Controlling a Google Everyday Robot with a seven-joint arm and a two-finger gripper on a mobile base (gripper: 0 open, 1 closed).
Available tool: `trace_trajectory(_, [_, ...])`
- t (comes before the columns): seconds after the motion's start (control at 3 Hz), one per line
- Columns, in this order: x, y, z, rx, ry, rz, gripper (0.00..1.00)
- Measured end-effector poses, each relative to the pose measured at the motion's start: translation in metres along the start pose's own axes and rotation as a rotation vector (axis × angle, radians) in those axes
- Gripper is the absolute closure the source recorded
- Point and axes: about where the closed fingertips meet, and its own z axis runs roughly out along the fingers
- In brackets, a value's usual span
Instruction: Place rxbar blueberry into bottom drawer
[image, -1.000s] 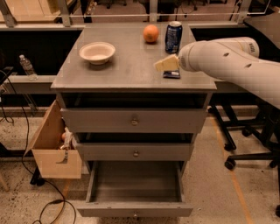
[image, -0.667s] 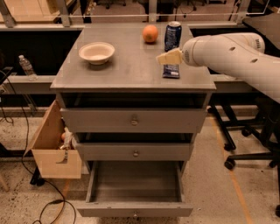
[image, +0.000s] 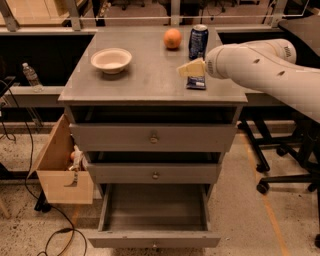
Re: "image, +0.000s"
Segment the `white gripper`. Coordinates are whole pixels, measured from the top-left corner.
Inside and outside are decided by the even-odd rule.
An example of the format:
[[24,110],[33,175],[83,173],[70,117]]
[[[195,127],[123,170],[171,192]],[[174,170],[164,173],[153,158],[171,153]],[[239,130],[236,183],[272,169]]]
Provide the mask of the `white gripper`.
[[206,54],[205,61],[202,58],[192,60],[178,67],[177,72],[181,77],[201,77],[207,72],[214,78],[229,79],[233,50],[233,44],[215,47]]

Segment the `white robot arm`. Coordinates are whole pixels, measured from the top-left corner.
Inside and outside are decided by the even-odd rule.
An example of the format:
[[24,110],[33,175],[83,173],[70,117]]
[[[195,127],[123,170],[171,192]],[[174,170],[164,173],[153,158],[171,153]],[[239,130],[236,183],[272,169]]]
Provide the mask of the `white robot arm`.
[[221,45],[177,71],[182,77],[230,79],[320,122],[320,70],[297,65],[296,50],[285,39]]

